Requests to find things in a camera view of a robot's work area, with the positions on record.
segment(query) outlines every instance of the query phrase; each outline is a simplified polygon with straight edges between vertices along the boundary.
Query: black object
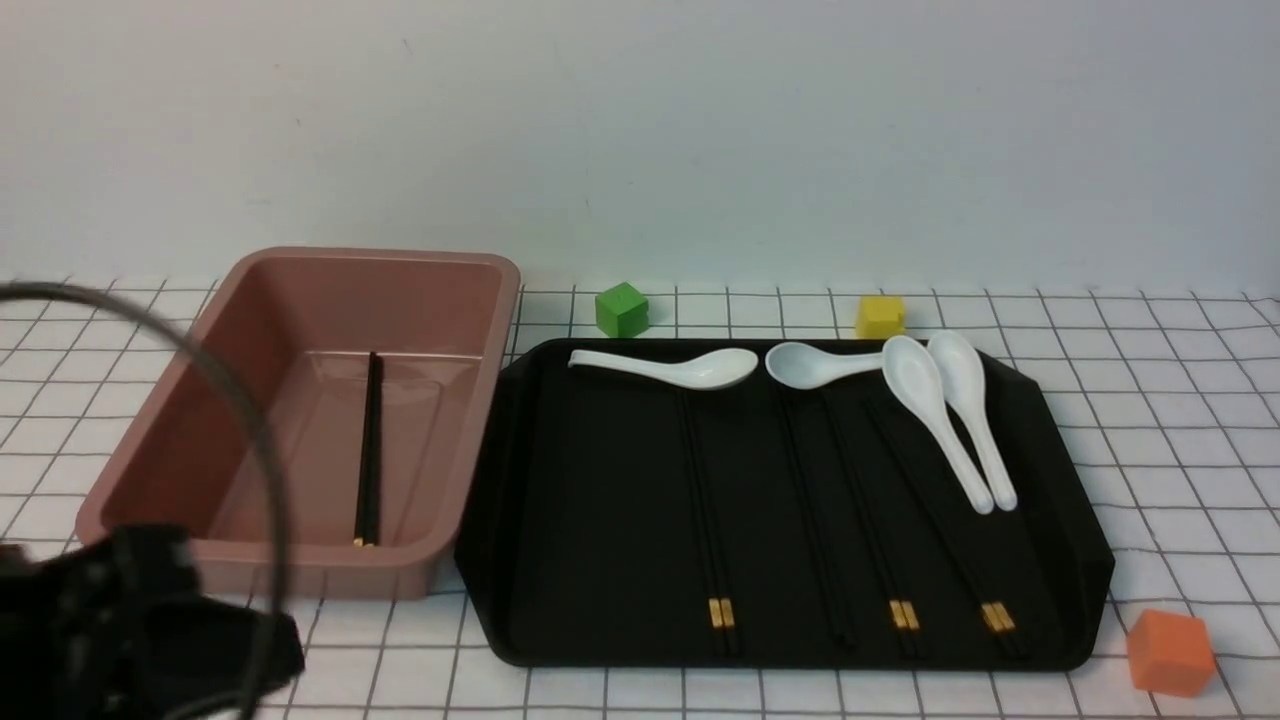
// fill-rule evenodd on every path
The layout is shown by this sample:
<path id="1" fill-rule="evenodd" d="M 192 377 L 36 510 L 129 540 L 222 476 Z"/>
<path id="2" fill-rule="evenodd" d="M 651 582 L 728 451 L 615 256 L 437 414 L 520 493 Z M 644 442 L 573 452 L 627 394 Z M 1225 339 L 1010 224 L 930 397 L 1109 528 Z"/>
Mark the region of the black object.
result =
<path id="1" fill-rule="evenodd" d="M 792 391 L 764 372 L 773 345 L 563 340 L 503 372 L 456 551 L 494 651 L 517 665 L 1084 662 L 1115 559 L 1037 384 L 983 357 L 1019 495 L 983 516 L 879 373 Z M 685 398 L 566 366 L 575 348 L 678 363 L 728 346 L 762 366 Z M 736 651 L 709 630 L 705 556 L 732 594 Z"/>
<path id="2" fill-rule="evenodd" d="M 253 455 L 261 465 L 264 489 L 268 502 L 268 532 L 271 541 L 271 565 L 269 575 L 269 593 L 266 612 L 259 616 L 253 624 L 251 644 L 243 659 L 244 671 L 241 688 L 234 700 L 237 717 L 247 720 L 257 710 L 259 701 L 271 683 L 273 659 L 279 652 L 276 641 L 282 632 L 287 632 L 283 624 L 288 620 L 284 616 L 284 598 L 289 594 L 289 509 L 288 492 L 284 483 L 284 464 L 275 447 L 270 429 L 262 413 L 259 411 L 253 398 L 246 391 L 244 384 L 237 379 L 227 366 L 205 350 L 191 336 L 182 334 L 169 323 L 161 320 L 141 305 L 108 295 L 96 290 L 77 287 L 64 283 L 47 282 L 13 282 L 0 286 L 0 302 L 8 300 L 51 300 L 55 302 L 72 302 L 86 305 L 100 310 L 106 310 L 129 320 L 152 333 L 165 338 L 195 365 L 201 374 L 212 384 L 236 414 L 242 429 L 250 439 Z M 15 562 L 13 553 L 8 560 L 6 570 L 13 570 L 20 562 Z M 186 720 L 207 715 L 209 705 L 216 707 L 224 705 L 221 697 L 205 697 L 187 705 L 172 707 L 164 720 Z"/>
<path id="3" fill-rule="evenodd" d="M 262 614 L 200 593 L 187 534 L 134 525 L 31 564 L 0 555 L 5 717 L 155 720 L 236 707 Z M 288 616 L 275 624 L 262 692 L 302 673 Z"/>
<path id="4" fill-rule="evenodd" d="M 381 537 L 383 506 L 383 359 L 369 354 L 365 386 L 365 436 L 360 447 L 360 486 L 356 489 L 357 546 L 376 546 Z"/>

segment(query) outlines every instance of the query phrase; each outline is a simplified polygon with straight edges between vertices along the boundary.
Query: pink tray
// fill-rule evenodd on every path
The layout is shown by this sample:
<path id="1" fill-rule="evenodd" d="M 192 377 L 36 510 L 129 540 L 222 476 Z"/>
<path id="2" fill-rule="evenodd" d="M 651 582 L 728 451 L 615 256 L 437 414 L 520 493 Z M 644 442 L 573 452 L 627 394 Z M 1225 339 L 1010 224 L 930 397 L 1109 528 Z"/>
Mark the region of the pink tray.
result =
<path id="1" fill-rule="evenodd" d="M 457 533 L 520 284 L 493 255 L 271 249 L 192 328 L 268 411 L 288 473 L 298 594 L 425 594 Z M 367 354 L 384 357 L 381 541 L 355 547 Z M 175 357 L 76 520 L 91 543 L 178 523 L 205 587 L 265 582 L 257 462 L 225 402 Z"/>

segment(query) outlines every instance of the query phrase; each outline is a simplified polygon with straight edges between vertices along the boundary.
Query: black cable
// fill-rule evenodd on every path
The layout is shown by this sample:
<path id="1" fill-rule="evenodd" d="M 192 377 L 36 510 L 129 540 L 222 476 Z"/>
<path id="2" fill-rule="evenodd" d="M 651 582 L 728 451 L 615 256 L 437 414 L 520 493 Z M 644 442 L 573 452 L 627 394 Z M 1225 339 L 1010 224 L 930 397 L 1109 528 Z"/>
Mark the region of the black cable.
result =
<path id="1" fill-rule="evenodd" d="M 289 593 L 289 512 L 287 488 L 284 484 L 284 464 L 275 448 L 266 419 L 257 410 L 248 391 L 236 375 L 189 337 L 178 333 L 168 323 L 152 316 L 140 305 L 83 287 L 46 282 L 14 282 L 0 284 L 0 302 L 6 300 L 51 300 L 88 305 L 119 315 L 140 327 L 151 331 L 180 350 L 209 380 L 238 415 L 250 438 L 253 454 L 262 465 L 262 478 L 266 482 L 268 523 L 271 538 L 271 589 L 266 615 L 257 624 L 248 664 L 244 670 L 243 685 L 239 691 L 237 708 L 239 720 L 252 720 L 257 714 L 259 697 L 266 688 L 274 651 L 275 630 L 284 612 L 284 600 Z M 164 720 L 186 720 L 219 710 L 230 698 L 218 696 L 204 698 L 195 703 L 178 707 Z"/>

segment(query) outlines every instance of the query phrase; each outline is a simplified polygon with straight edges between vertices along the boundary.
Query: spoon handle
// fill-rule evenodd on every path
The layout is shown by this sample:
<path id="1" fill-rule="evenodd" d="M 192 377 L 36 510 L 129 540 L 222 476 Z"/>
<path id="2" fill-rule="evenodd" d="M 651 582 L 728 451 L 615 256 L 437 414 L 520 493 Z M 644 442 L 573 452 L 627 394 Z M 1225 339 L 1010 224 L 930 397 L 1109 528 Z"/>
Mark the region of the spoon handle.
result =
<path id="1" fill-rule="evenodd" d="M 868 352 L 865 355 L 845 355 L 838 363 L 832 364 L 832 369 L 836 370 L 835 378 L 847 378 L 849 375 L 856 375 L 859 373 L 872 373 L 876 370 L 882 370 L 884 368 L 884 354 L 883 352 Z"/>
<path id="2" fill-rule="evenodd" d="M 936 425 L 931 423 L 929 429 L 933 432 L 934 439 L 938 441 L 942 454 L 947 456 L 947 462 L 951 464 L 951 470 L 955 471 L 956 479 L 960 480 L 960 487 L 964 488 L 964 493 L 969 497 L 969 505 L 973 505 L 973 509 L 979 515 L 991 512 L 995 507 L 991 491 L 987 489 L 987 483 L 978 474 L 978 468 L 974 466 L 969 452 L 964 448 L 964 445 L 960 445 L 960 438 L 951 429 L 951 424 Z"/>
<path id="3" fill-rule="evenodd" d="M 1000 447 L 996 446 L 996 438 L 991 434 L 991 424 L 987 421 L 986 413 L 982 416 L 965 419 L 965 425 L 969 428 L 969 437 L 973 438 L 974 448 L 978 451 L 982 474 L 987 475 L 987 486 L 996 498 L 996 506 L 1001 510 L 1018 507 L 1018 492 L 1014 491 L 1014 483 L 1009 479 L 1009 469 L 1005 468 Z"/>
<path id="4" fill-rule="evenodd" d="M 604 368 L 605 370 L 631 373 L 632 375 L 643 375 L 645 378 L 653 378 L 655 380 L 676 384 L 672 382 L 671 369 L 662 363 L 650 363 L 648 360 L 637 360 L 635 357 L 612 355 L 609 352 L 575 350 L 568 356 L 568 366 L 572 368 L 573 365 Z"/>

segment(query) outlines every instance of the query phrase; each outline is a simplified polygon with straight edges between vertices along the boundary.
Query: white wall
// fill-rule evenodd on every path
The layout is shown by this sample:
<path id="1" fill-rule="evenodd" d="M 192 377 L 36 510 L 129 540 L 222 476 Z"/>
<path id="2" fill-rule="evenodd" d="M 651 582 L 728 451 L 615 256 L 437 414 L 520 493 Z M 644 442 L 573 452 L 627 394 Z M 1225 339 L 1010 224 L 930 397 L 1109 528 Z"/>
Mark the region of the white wall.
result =
<path id="1" fill-rule="evenodd" d="M 0 264 L 1280 287 L 1277 0 L 0 0 Z"/>

